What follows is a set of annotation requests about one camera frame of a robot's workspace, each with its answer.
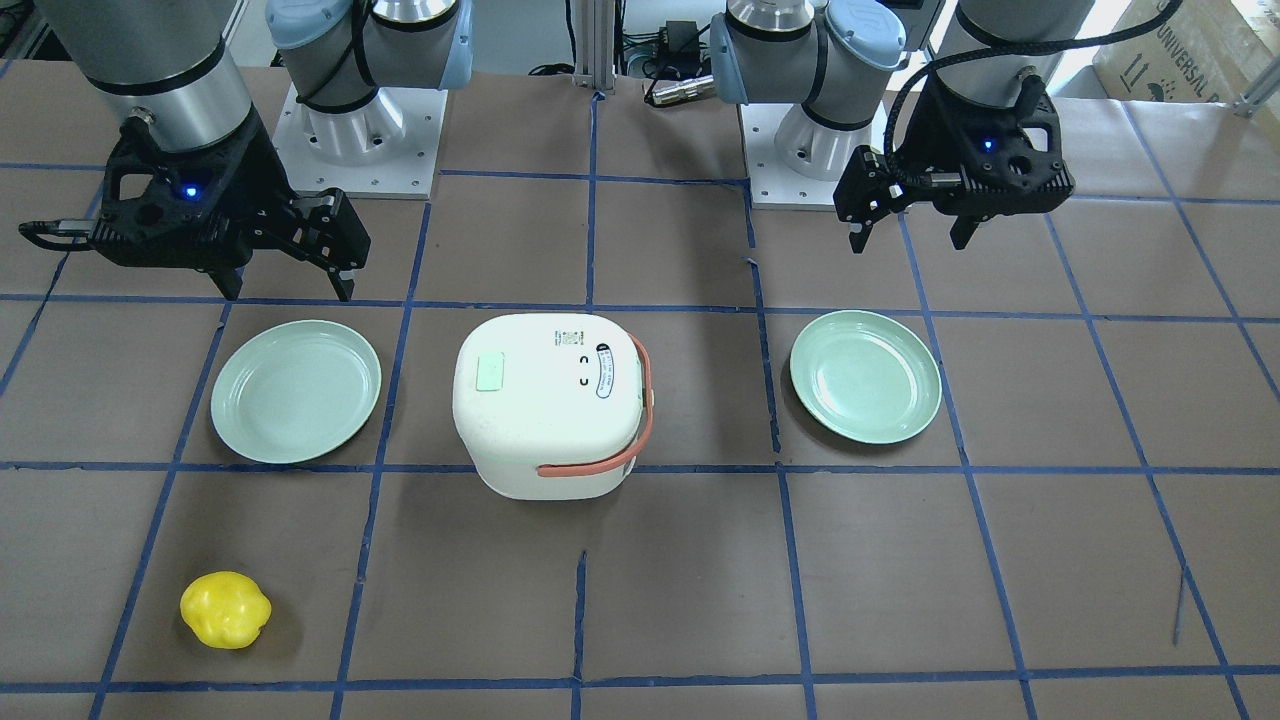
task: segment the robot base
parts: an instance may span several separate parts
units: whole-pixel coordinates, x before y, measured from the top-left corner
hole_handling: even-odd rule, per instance
[[[397,143],[403,151],[374,164],[337,165],[310,146],[310,133],[297,111],[297,90],[289,87],[273,140],[289,186],[298,195],[340,187],[349,197],[430,200],[448,92],[410,87],[387,87],[383,92],[404,113],[406,136]]]
[[[782,119],[791,110],[788,104],[758,102],[740,105],[742,119],[742,147],[746,151],[746,170],[751,178],[751,205],[778,210],[832,210],[837,179],[820,181],[792,170],[774,145],[774,136]],[[870,145],[879,149],[884,137],[884,108],[876,110],[872,124],[855,133],[864,136],[849,143]]]

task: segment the plate rim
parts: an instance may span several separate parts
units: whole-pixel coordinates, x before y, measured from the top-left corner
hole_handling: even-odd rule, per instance
[[[234,368],[236,357],[242,352],[252,352],[257,346],[270,342],[273,336],[284,333],[287,332],[287,328],[296,328],[297,325],[311,325],[315,327],[316,331],[321,328],[325,329],[337,328],[339,332],[330,333],[330,337],[339,340],[339,342],[343,346],[356,350],[357,357],[361,359],[361,364],[366,368],[366,370],[370,373],[370,377],[374,380],[372,386],[375,389],[374,392],[365,395],[365,397],[362,398],[362,404],[357,406],[358,411],[352,414],[352,416],[360,418],[360,421],[355,423],[352,432],[346,437],[342,437],[342,439],[337,441],[337,443],[332,446],[329,446],[329,443],[325,443],[325,446],[316,445],[314,446],[314,448],[302,448],[298,450],[294,455],[288,455],[288,456],[269,456],[256,451],[246,452],[243,450],[243,446],[237,447],[236,443],[232,443],[227,438],[227,433],[224,432],[223,428],[223,424],[230,423],[232,419],[227,416],[225,413],[221,411],[221,407],[227,405],[227,396],[229,395],[230,389],[236,387],[237,380],[242,377],[242,373],[239,372],[229,375],[227,374],[227,370]],[[367,356],[372,359],[371,365],[370,363],[365,361],[365,354],[367,354]],[[218,372],[218,377],[214,379],[214,387],[209,395],[209,413],[214,423],[214,432],[218,434],[219,439],[221,439],[223,443],[237,455],[241,455],[242,457],[246,457],[255,462],[265,462],[269,465],[289,465],[293,462],[305,462],[307,460],[315,460],[316,457],[320,457],[328,452],[337,450],[338,447],[342,447],[347,441],[355,437],[356,433],[358,433],[360,429],[364,428],[365,424],[369,421],[369,418],[372,416],[374,409],[378,406],[378,398],[379,396],[381,396],[381,387],[383,387],[381,361],[378,357],[378,351],[374,348],[374,346],[369,342],[369,340],[364,334],[358,333],[356,329],[348,325],[337,323],[334,320],[324,320],[319,318],[289,320],[287,323],[280,323],[278,325],[266,328],[265,331],[255,334],[250,340],[244,341],[243,345],[237,347],[236,351],[232,352],[229,357],[227,357],[227,361],[223,363],[221,369]]]
[[[827,413],[822,411],[820,406],[817,406],[815,402],[813,402],[809,397],[805,396],[804,392],[801,392],[801,389],[800,389],[801,386],[805,386],[808,383],[803,383],[796,377],[796,374],[799,372],[796,369],[796,361],[795,361],[796,347],[800,347],[801,342],[804,341],[804,338],[806,336],[813,336],[813,333],[817,332],[813,328],[815,328],[819,323],[822,323],[823,320],[831,320],[832,318],[837,318],[837,316],[844,316],[844,318],[855,318],[855,316],[856,318],[873,318],[873,319],[876,319],[878,322],[887,322],[891,327],[897,328],[897,331],[902,334],[904,338],[909,338],[908,343],[910,343],[913,346],[916,346],[916,348],[923,352],[923,357],[928,359],[929,368],[932,369],[932,373],[929,374],[929,377],[937,383],[938,393],[937,393],[937,397],[936,397],[936,402],[933,404],[933,407],[927,414],[928,419],[925,419],[918,428],[915,428],[913,425],[913,428],[909,428],[911,432],[906,432],[905,434],[899,433],[899,434],[895,434],[895,436],[890,436],[890,439],[882,439],[882,438],[867,439],[867,437],[861,437],[856,432],[846,430],[845,428],[841,428],[837,423],[832,421],[828,418]],[[929,424],[933,423],[934,418],[937,418],[937,415],[938,415],[938,410],[942,407],[942,395],[943,395],[942,393],[942,370],[938,366],[937,359],[933,356],[933,351],[929,350],[929,346],[925,345],[925,342],[923,340],[920,340],[920,337],[918,334],[915,334],[915,332],[913,332],[911,328],[904,325],[902,323],[895,320],[893,318],[890,318],[888,315],[882,315],[879,313],[873,313],[870,310],[856,310],[856,309],[835,310],[832,313],[826,313],[823,315],[819,315],[819,316],[814,318],[813,320],[810,320],[808,324],[805,324],[804,329],[800,331],[800,334],[796,336],[795,342],[791,343],[791,354],[787,357],[787,360],[788,360],[788,364],[790,364],[788,374],[791,375],[791,386],[795,389],[796,397],[800,398],[800,405],[803,405],[804,409],[809,413],[809,415],[813,416],[815,420],[818,420],[818,423],[820,423],[824,428],[827,428],[828,430],[831,430],[831,432],[833,432],[833,433],[836,433],[836,434],[838,434],[838,436],[841,436],[844,438],[849,438],[849,439],[852,439],[852,441],[856,441],[856,442],[861,442],[861,443],[865,443],[865,445],[893,445],[893,443],[904,442],[904,441],[911,439],[913,437],[923,433],[924,429],[928,428]]]

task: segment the cardboard box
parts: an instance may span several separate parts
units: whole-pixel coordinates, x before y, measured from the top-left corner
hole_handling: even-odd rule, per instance
[[[1134,0],[1117,28],[1156,15],[1167,0]],[[1157,102],[1234,102],[1280,53],[1280,0],[1184,0],[1165,24],[1103,46],[1093,68],[1107,95]],[[1280,149],[1280,94],[1254,122]]]

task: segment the white plate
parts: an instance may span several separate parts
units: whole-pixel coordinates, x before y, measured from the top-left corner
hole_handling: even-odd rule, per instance
[[[237,350],[214,382],[214,429],[257,462],[301,462],[351,439],[383,383],[378,354],[356,331],[298,320]]]

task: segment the orange handle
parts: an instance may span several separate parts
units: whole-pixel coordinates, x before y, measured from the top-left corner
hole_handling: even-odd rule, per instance
[[[644,430],[640,432],[631,445],[622,448],[617,455],[605,457],[604,460],[596,462],[579,462],[576,465],[539,465],[539,478],[581,478],[585,475],[608,473],[609,470],[616,470],[634,460],[649,442],[649,436],[653,434],[653,365],[649,363],[649,351],[644,348],[644,345],[641,345],[639,340],[636,340],[636,336],[631,333],[627,333],[627,336],[631,338],[631,342],[635,343],[636,352],[640,354],[640,368],[644,372]]]

